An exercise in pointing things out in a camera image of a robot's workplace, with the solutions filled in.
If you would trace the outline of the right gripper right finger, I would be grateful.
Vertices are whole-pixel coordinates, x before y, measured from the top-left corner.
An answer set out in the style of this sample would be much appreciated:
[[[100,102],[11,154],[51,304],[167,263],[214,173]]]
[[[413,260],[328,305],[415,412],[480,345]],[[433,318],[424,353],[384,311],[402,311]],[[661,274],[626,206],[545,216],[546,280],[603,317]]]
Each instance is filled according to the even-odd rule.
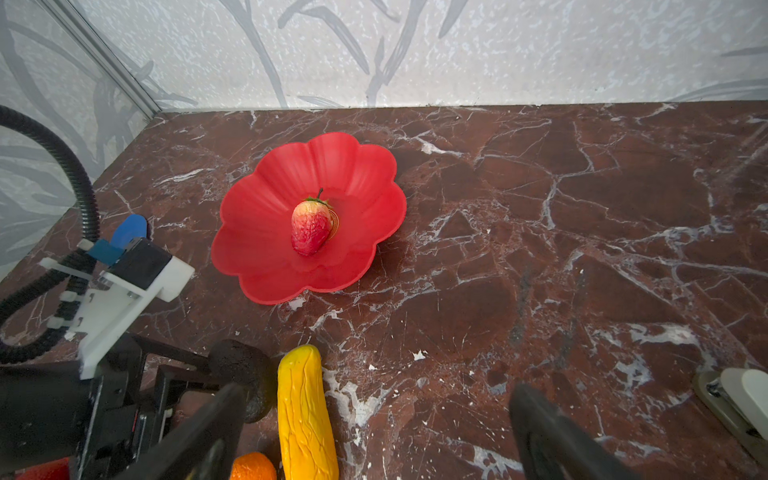
[[[539,390],[519,383],[509,416],[528,479],[637,479]]]

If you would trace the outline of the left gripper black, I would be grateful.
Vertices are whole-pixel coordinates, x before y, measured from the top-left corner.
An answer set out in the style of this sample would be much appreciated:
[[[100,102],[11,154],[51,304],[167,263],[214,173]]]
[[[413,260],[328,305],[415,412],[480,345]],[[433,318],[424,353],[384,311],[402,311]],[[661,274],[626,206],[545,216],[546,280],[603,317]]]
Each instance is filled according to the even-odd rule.
[[[145,389],[147,358],[156,368]],[[67,459],[74,479],[108,479],[159,443],[171,396],[210,390],[208,359],[139,334],[124,335],[90,379],[77,361],[1,369],[1,472]]]

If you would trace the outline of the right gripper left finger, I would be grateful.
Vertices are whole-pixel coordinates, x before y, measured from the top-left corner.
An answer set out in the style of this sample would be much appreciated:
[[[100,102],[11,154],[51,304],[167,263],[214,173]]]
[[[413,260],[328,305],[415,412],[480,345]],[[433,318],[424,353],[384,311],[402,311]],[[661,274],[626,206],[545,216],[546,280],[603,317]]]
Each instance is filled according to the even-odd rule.
[[[244,424],[246,394],[230,383],[119,479],[228,479]]]

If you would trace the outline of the small fake orange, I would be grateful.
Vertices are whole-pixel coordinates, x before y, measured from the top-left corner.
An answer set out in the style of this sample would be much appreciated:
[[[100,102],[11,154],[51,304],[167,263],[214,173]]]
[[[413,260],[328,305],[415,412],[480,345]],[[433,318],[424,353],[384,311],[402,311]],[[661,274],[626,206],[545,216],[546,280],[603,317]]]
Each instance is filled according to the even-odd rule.
[[[260,452],[238,457],[232,466],[230,480],[276,480],[273,463]]]

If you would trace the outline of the dark fake avocado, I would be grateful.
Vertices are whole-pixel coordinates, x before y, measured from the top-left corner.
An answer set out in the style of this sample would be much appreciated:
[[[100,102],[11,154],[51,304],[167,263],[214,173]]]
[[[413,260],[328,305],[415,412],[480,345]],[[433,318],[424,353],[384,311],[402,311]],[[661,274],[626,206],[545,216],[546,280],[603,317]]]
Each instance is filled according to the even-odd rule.
[[[215,377],[244,389],[245,423],[261,420],[275,407],[277,367],[260,349],[237,340],[222,340],[211,348],[208,361]]]

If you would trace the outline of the yellow orange fake squash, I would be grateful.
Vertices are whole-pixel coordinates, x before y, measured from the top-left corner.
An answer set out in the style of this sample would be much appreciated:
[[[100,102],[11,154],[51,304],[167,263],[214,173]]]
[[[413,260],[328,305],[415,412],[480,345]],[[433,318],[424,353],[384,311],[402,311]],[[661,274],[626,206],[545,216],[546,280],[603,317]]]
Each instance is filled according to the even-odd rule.
[[[313,345],[287,353],[277,372],[281,458],[287,479],[337,479],[338,457],[326,404],[322,358]]]

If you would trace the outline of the fake strawberry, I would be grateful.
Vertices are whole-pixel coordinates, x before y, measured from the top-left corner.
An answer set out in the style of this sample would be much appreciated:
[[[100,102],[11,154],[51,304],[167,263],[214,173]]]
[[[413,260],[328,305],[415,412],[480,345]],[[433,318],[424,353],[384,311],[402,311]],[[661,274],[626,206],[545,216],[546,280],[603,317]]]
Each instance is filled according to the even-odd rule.
[[[291,244],[300,255],[310,256],[339,229],[340,219],[327,200],[321,198],[324,189],[300,202],[291,215]]]

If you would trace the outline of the red flower-shaped fruit bowl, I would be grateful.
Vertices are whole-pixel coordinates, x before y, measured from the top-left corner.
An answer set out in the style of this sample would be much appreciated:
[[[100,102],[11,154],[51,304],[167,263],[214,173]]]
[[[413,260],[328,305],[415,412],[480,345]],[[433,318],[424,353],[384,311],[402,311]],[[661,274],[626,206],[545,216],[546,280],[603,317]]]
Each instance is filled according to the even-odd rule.
[[[396,175],[389,150],[346,133],[278,147],[224,196],[213,264],[259,304],[342,290],[404,221]]]

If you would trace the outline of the white handled tool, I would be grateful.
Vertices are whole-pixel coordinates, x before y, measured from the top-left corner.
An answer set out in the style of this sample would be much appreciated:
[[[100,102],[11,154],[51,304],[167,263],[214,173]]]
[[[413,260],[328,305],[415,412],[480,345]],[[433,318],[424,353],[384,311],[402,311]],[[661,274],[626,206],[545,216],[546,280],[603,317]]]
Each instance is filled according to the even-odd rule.
[[[767,373],[727,368],[693,380],[696,396],[762,467],[767,467]]]

